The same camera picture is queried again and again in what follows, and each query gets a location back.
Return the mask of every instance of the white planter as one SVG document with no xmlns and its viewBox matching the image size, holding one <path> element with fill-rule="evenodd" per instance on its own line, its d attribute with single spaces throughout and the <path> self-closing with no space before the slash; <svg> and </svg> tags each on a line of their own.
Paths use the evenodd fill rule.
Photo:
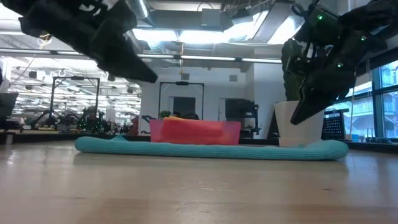
<svg viewBox="0 0 398 224">
<path fill-rule="evenodd" d="M 279 129 L 279 146 L 306 146 L 321 141 L 324 111 L 317 113 L 298 125 L 290 123 L 298 101 L 275 104 L 275 115 Z"/>
</svg>

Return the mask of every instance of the ceiling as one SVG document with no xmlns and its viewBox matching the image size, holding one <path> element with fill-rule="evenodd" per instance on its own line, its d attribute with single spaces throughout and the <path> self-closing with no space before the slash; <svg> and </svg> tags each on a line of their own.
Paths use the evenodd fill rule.
<svg viewBox="0 0 398 224">
<path fill-rule="evenodd" d="M 117 0 L 105 0 L 112 6 Z M 289 0 L 127 0 L 137 15 L 147 13 L 131 32 L 137 53 L 184 54 L 224 57 L 280 58 L 281 44 L 301 26 L 302 21 L 290 11 Z M 306 7 L 310 0 L 299 0 Z M 333 2 L 323 1 L 329 7 Z M 246 17 L 233 19 L 241 11 Z M 220 14 L 220 24 L 216 28 L 209 22 L 203 26 L 204 14 Z M 73 50 L 63 42 L 52 39 L 43 42 L 21 34 L 16 14 L 0 5 L 0 48 Z M 104 111 L 115 106 L 118 116 L 139 114 L 141 90 L 138 85 L 125 79 L 108 81 L 108 75 L 96 67 L 92 60 L 72 60 L 61 58 L 3 57 L 12 67 L 11 91 L 20 92 L 16 113 L 33 111 L 39 113 L 49 107 L 52 77 L 74 75 L 101 80 L 99 109 Z M 151 67 L 225 67 L 240 68 L 245 72 L 250 64 L 206 60 L 145 60 Z M 37 72 L 37 78 L 30 78 L 30 72 Z M 131 87 L 134 93 L 128 93 Z M 65 80 L 56 90 L 56 110 L 66 109 L 81 113 L 84 107 L 93 104 L 95 85 L 89 80 Z"/>
</svg>

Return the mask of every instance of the red plastic bin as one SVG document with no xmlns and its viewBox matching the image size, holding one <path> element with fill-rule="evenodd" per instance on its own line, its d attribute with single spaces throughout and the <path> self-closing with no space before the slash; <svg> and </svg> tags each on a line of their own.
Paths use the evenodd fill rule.
<svg viewBox="0 0 398 224">
<path fill-rule="evenodd" d="M 235 121 L 198 121 L 153 119 L 152 142 L 197 145 L 238 145 L 241 123 Z"/>
</svg>

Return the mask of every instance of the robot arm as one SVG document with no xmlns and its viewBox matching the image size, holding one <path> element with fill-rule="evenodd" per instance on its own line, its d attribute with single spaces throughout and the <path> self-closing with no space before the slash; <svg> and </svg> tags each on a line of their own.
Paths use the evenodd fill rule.
<svg viewBox="0 0 398 224">
<path fill-rule="evenodd" d="M 98 63 L 115 77 L 156 82 L 157 75 L 134 53 L 126 35 L 137 26 L 126 2 L 111 9 L 103 0 L 2 0 L 21 14 L 23 33 L 40 38 L 52 36 Z"/>
<path fill-rule="evenodd" d="M 305 19 L 294 39 L 307 43 L 303 52 L 282 57 L 288 59 L 285 73 L 304 77 L 292 124 L 299 124 L 331 106 L 337 98 L 344 98 L 355 85 L 356 66 L 363 57 L 368 52 L 387 49 L 386 39 L 391 33 L 374 33 L 385 26 L 393 28 L 393 35 L 398 31 L 396 0 L 373 0 L 342 16 L 328 12 L 318 2 L 313 0 L 306 11 L 298 4 L 292 6 L 293 12 Z M 283 52 L 293 52 L 286 50 L 291 41 L 294 40 L 285 43 Z M 308 58 L 310 46 L 312 56 Z"/>
</svg>

